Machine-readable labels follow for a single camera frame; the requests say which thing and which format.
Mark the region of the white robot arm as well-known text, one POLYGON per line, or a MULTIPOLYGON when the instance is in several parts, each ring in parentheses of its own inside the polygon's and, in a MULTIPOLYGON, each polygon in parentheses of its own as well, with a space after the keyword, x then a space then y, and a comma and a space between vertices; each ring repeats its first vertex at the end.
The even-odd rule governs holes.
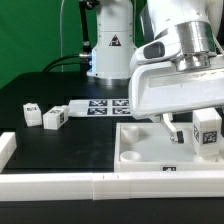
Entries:
POLYGON ((182 143, 174 114, 224 104, 224 52, 216 39, 223 8, 224 0, 147 0, 145 44, 136 48, 121 1, 101 0, 88 79, 128 83, 132 116, 162 123, 171 140, 182 143))

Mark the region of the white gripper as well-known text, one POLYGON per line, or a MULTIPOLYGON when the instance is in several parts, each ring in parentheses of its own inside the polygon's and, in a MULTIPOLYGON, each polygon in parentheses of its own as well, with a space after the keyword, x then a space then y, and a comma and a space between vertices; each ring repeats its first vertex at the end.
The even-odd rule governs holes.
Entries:
POLYGON ((224 106, 224 56, 210 59, 207 69, 177 72, 171 61, 137 68, 129 84, 129 104, 135 119, 153 119, 170 135, 173 144, 183 144, 183 132, 172 124, 170 113, 224 106))

